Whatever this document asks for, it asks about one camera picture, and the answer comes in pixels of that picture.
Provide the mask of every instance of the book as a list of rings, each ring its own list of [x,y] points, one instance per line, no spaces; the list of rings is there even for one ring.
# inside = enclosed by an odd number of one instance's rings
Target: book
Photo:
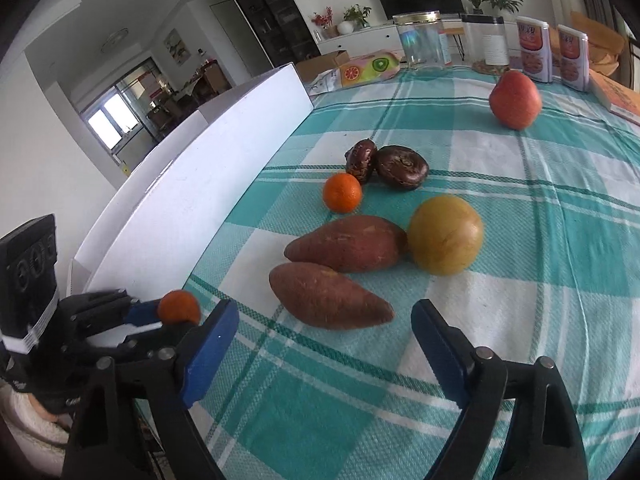
[[[640,94],[616,83],[594,70],[589,70],[591,91],[612,114],[640,126]]]

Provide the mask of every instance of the gold jar lid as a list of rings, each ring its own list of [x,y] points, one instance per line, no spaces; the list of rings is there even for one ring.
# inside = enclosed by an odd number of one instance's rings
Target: gold jar lid
[[[419,23],[436,23],[440,21],[440,11],[409,12],[408,14],[394,15],[396,25],[417,25]]]

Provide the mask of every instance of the checkered tablecloth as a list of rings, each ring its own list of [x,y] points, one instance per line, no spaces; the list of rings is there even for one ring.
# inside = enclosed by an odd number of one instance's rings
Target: checkered tablecloth
[[[192,415],[227,478],[423,478],[459,411],[412,335],[420,298],[503,359],[556,361],[591,479],[626,453],[640,427],[640,129],[556,82],[539,86],[535,124],[508,130],[488,106],[494,83],[465,68],[402,71],[319,97],[213,238],[185,288],[206,312],[235,299],[240,325]],[[480,213],[484,245],[457,276],[409,259],[354,275],[393,305],[388,325],[310,328],[279,304],[268,274],[287,243],[335,218],[322,185],[366,137],[413,148],[431,173],[412,192],[367,184],[357,213],[405,228],[424,200],[459,195]],[[493,474],[511,408],[478,478]]]

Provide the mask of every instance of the dark brown mushroom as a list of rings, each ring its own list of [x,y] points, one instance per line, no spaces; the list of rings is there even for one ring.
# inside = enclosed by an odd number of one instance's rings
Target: dark brown mushroom
[[[345,171],[353,175],[359,183],[364,184],[369,180],[376,165],[376,143],[370,139],[362,139],[344,154],[347,159]]]
[[[416,189],[427,178],[429,165],[410,148],[385,146],[376,155],[376,171],[390,186]]]

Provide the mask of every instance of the black display cabinet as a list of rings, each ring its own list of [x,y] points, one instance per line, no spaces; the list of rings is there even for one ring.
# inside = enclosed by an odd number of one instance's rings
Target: black display cabinet
[[[293,0],[236,0],[274,66],[320,56]]]

